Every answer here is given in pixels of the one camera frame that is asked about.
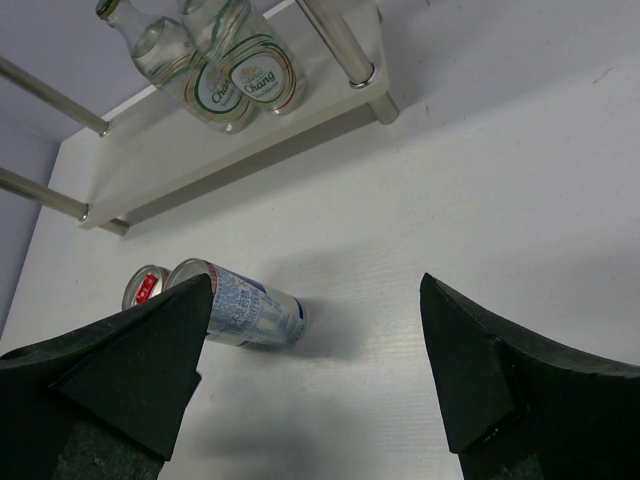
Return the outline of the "clear Chang bottle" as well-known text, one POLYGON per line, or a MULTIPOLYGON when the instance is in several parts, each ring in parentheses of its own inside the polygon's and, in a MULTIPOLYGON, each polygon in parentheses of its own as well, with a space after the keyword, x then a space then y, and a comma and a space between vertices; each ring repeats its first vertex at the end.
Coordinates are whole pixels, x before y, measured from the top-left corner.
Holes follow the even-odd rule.
POLYGON ((256 107, 273 115, 297 110, 307 77, 293 51, 246 0, 184 0, 181 21, 197 50, 256 107))
POLYGON ((255 120, 255 107, 196 50, 176 20, 118 0, 98 2, 96 15, 124 38, 143 77, 210 128, 233 135, 255 120))

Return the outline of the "silver can right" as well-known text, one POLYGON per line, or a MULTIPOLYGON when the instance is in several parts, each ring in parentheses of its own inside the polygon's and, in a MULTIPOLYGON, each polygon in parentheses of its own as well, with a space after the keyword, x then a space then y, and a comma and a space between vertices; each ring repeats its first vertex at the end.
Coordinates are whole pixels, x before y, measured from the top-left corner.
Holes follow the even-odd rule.
POLYGON ((210 278, 213 302, 206 339, 234 347, 289 347, 308 327, 308 315, 295 297, 203 259, 178 264, 164 287, 192 277, 210 278))

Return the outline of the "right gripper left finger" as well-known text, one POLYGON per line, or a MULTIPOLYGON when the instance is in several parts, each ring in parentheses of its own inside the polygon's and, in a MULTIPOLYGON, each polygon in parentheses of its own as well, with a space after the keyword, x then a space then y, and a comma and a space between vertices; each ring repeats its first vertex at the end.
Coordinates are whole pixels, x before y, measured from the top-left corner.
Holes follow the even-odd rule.
POLYGON ((201 376, 205 275, 1 357, 4 479, 156 479, 201 376))

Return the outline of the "white two-tier shelf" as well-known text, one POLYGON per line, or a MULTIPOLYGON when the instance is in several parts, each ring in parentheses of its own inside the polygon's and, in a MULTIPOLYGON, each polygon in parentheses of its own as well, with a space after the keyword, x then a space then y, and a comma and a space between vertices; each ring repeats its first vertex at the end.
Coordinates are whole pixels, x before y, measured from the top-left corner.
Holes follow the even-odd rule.
POLYGON ((2 189, 57 210, 81 228, 123 236, 124 216, 354 109, 367 106, 383 125, 399 116, 374 1, 284 1, 267 11, 307 72, 305 102, 287 116, 261 114, 235 135, 219 133, 148 87, 99 118, 17 65, 3 77, 52 100, 85 129, 65 140, 62 158, 90 169, 86 202, 7 169, 2 189))

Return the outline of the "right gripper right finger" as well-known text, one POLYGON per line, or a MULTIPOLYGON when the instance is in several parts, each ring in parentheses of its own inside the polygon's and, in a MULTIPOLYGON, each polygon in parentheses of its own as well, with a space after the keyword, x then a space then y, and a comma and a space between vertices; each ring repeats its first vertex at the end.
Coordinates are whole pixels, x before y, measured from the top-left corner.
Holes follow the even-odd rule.
POLYGON ((637 366, 537 334, 430 274, 420 312, 464 478, 638 478, 637 366))

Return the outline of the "blue silver can left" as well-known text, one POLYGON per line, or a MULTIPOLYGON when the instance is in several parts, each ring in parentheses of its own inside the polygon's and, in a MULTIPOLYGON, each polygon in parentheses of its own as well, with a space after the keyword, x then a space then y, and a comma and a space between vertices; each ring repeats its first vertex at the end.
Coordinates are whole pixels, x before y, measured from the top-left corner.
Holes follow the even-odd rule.
POLYGON ((137 270, 128 281, 121 303, 122 310, 133 308, 163 290, 171 271, 158 265, 145 265, 137 270))

